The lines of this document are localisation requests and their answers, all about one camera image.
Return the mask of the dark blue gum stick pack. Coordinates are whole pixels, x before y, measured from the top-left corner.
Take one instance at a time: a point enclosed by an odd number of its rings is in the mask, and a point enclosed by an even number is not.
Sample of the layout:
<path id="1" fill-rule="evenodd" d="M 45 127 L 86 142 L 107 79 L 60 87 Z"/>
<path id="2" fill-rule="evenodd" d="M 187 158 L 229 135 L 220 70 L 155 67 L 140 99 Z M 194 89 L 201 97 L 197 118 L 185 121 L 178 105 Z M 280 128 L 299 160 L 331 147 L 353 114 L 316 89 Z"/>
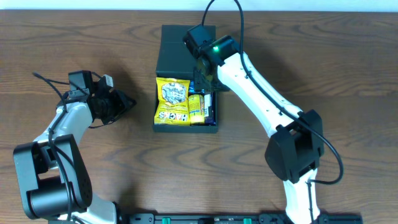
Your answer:
<path id="1" fill-rule="evenodd" d="M 212 99 L 212 94 L 208 93 L 204 95 L 204 112 L 205 112 L 205 117 L 206 116 L 213 116 L 214 117 L 214 111 L 213 111 L 213 99 Z"/>

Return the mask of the yellow gum container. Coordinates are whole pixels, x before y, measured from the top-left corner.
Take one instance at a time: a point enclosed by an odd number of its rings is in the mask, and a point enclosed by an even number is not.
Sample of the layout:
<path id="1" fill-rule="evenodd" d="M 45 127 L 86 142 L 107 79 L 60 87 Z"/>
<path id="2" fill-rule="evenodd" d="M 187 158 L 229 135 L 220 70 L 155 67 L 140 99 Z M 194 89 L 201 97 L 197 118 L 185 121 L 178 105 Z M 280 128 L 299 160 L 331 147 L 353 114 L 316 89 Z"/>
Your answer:
<path id="1" fill-rule="evenodd" d="M 191 125 L 205 123 L 204 97 L 202 95 L 190 95 L 188 97 L 188 108 Z"/>

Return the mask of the yellow Hacks candy bag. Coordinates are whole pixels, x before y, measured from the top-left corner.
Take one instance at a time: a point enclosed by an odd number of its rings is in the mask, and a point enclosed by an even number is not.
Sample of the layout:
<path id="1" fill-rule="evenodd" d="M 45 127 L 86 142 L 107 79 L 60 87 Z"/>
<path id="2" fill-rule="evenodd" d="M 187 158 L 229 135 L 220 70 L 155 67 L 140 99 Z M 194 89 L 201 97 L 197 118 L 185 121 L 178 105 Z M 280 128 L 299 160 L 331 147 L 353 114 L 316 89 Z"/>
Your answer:
<path id="1" fill-rule="evenodd" d="M 154 124 L 189 126 L 190 80 L 157 77 L 156 83 L 159 104 L 154 115 Z"/>

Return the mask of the blue Eclipse gum pack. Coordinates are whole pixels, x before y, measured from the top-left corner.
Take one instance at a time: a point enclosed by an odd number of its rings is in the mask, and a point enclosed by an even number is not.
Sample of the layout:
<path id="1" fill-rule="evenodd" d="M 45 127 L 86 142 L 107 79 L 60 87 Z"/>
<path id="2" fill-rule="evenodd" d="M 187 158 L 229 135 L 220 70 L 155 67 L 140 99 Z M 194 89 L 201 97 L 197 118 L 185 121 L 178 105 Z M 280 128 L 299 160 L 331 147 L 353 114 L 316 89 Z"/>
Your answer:
<path id="1" fill-rule="evenodd" d="M 216 125 L 216 121 L 215 121 L 213 116 L 206 116 L 205 117 L 205 124 L 209 125 L 209 126 L 215 126 Z"/>

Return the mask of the blue snack bar wrapper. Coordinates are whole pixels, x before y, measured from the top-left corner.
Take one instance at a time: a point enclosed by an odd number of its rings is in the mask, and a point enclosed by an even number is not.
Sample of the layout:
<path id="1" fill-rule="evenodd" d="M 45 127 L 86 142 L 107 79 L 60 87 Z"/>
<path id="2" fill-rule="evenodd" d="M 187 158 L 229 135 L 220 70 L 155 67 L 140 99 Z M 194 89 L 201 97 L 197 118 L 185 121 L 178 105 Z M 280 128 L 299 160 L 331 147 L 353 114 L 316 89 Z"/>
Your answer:
<path id="1" fill-rule="evenodd" d="M 201 90 L 196 90 L 195 87 L 194 87 L 194 82 L 191 81 L 191 82 L 190 82 L 190 85 L 189 85 L 189 88 L 188 88 L 188 93 L 189 93 L 190 95 L 200 94 L 200 93 L 201 93 Z"/>

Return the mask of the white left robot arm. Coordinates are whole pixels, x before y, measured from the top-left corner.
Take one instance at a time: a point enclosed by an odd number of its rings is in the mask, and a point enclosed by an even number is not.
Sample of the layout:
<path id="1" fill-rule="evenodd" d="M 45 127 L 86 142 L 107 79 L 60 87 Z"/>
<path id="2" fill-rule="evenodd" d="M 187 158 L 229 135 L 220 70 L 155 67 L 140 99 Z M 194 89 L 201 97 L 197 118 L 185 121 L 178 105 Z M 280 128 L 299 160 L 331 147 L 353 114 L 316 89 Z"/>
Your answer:
<path id="1" fill-rule="evenodd" d="M 95 119 L 110 124 L 136 101 L 122 91 L 65 93 L 47 129 L 18 145 L 14 165 L 24 213 L 49 223 L 119 223 L 117 205 L 97 196 L 78 148 Z"/>

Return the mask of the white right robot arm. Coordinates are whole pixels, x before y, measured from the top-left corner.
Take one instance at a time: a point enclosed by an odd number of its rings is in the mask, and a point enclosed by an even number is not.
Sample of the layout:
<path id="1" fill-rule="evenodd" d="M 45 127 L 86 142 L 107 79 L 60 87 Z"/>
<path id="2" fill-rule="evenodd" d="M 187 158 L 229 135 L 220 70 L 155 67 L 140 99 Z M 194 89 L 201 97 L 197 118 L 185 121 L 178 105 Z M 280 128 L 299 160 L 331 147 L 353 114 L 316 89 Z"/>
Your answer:
<path id="1" fill-rule="evenodd" d="M 231 36 L 215 40 L 197 25 L 187 30 L 183 42 L 197 60 L 196 82 L 214 91 L 229 88 L 262 124 L 269 137 L 264 157 L 283 181 L 290 221 L 315 221 L 320 209 L 309 181 L 317 174 L 323 145 L 309 128 L 322 131 L 320 116 L 314 110 L 304 113 L 278 93 Z"/>

